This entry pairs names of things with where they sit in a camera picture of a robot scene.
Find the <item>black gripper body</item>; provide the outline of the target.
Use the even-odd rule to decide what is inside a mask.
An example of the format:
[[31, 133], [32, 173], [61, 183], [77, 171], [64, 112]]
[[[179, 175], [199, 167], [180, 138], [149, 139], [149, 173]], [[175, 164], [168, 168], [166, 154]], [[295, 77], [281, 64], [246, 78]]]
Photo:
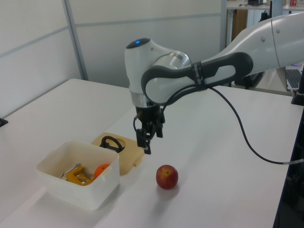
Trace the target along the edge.
[[137, 117], [142, 123], [142, 128], [151, 129], [154, 126], [162, 127], [164, 116], [159, 105], [136, 107]]

